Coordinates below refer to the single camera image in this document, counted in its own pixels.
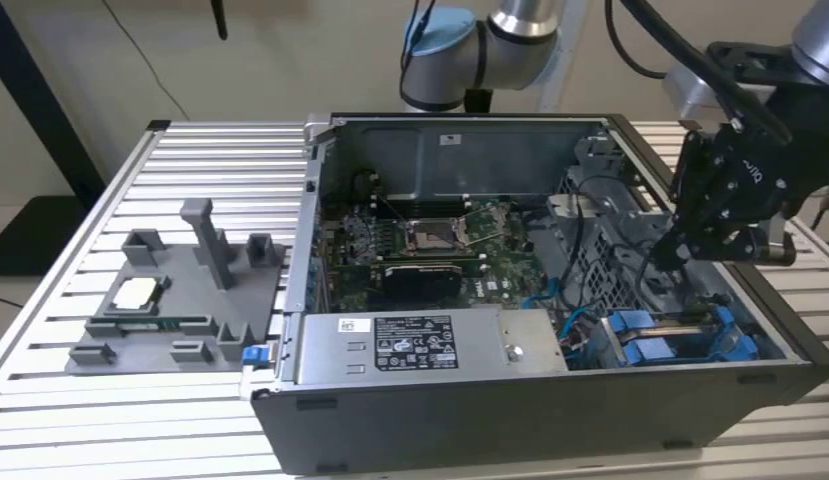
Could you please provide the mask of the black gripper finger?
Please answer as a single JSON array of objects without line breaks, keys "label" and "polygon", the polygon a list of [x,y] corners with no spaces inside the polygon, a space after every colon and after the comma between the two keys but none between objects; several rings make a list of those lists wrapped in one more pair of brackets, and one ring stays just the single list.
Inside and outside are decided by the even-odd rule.
[{"label": "black gripper finger", "polygon": [[678,270],[690,259],[691,227],[677,219],[653,247],[653,263],[659,271]]},{"label": "black gripper finger", "polygon": [[695,260],[750,260],[753,227],[702,231],[690,240],[690,253]]}]

